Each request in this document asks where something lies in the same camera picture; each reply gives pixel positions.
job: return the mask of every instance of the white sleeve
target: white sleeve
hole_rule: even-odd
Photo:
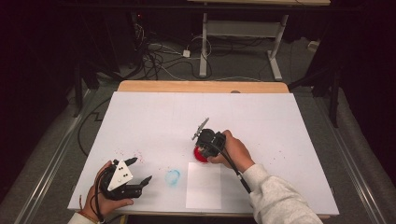
[[[251,189],[250,203],[258,223],[322,223],[291,184],[268,175],[262,165],[252,165],[243,177]]]
[[[92,224],[93,222],[79,213],[75,213],[67,224]]]

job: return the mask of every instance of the table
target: table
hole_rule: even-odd
[[[251,109],[259,104],[259,110]],[[298,115],[297,119],[290,117],[291,114]],[[261,120],[262,115],[271,118]],[[211,118],[206,128],[224,130],[229,127],[242,139],[250,139],[246,145],[251,148],[253,158],[258,158],[257,162],[263,163],[271,174],[291,180],[297,190],[308,197],[319,215],[338,214],[297,104],[287,86],[251,82],[123,81],[113,95],[68,208],[78,209],[79,195],[85,198],[94,179],[92,173],[95,174],[104,162],[137,157],[138,162],[130,166],[134,175],[132,184],[148,175],[153,178],[143,189],[142,197],[135,199],[134,206],[121,208],[118,212],[251,216],[248,196],[233,171],[219,164],[198,163],[192,156],[194,142],[191,137],[202,122],[201,118],[206,117]],[[252,127],[260,127],[260,131],[255,132]],[[285,133],[295,138],[287,140]],[[265,142],[262,141],[263,134],[267,137]],[[297,181],[293,180],[295,172],[302,174]],[[172,178],[177,174],[176,184],[168,182],[169,174]],[[202,196],[191,196],[195,192],[191,191],[194,189],[191,176],[208,178],[205,183],[212,187],[205,200],[209,203],[205,200],[199,203]]]
[[[261,5],[302,5],[305,7],[328,6],[330,0],[190,0],[193,2],[208,3],[229,3],[229,4],[261,4]],[[276,53],[282,40],[283,32],[289,15],[283,15],[280,22],[256,22],[256,21],[210,21],[207,13],[204,13],[202,31],[202,53],[200,61],[200,77],[206,77],[207,63],[207,36],[208,35],[227,35],[227,36],[252,36],[252,37],[274,37],[274,47],[267,51],[267,56],[273,75],[276,81],[282,80],[279,66],[276,62]]]

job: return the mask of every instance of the human hand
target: human hand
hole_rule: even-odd
[[[248,149],[245,145],[237,138],[233,137],[233,134],[226,130],[223,132],[226,137],[225,147],[223,152],[229,155],[233,163],[235,164],[238,171],[244,173],[250,166],[254,164],[251,159]],[[228,168],[232,168],[230,163],[219,154],[217,157],[208,157],[207,160],[212,163],[223,163]]]
[[[100,171],[96,175],[95,182],[97,181],[97,178],[99,177],[99,174],[101,174],[110,165],[111,165],[111,161],[108,161],[102,167],[102,169],[100,169]],[[100,190],[99,190],[98,195],[96,195],[96,197],[98,197],[100,214],[102,214],[103,217],[106,217],[107,215],[109,215],[111,212],[113,212],[117,208],[121,208],[121,207],[126,206],[126,205],[134,204],[134,201],[132,199],[122,199],[122,200],[119,200],[119,201],[109,200],[102,193],[100,193]],[[90,191],[88,192],[87,201],[85,202],[85,205],[84,205],[84,208],[82,209],[82,212],[86,216],[88,216],[88,217],[90,217],[90,218],[92,218],[92,219],[94,219],[96,221],[100,221],[99,217],[96,215],[98,213],[96,211],[95,187],[94,187],[94,184],[93,184],[93,186],[91,186]]]

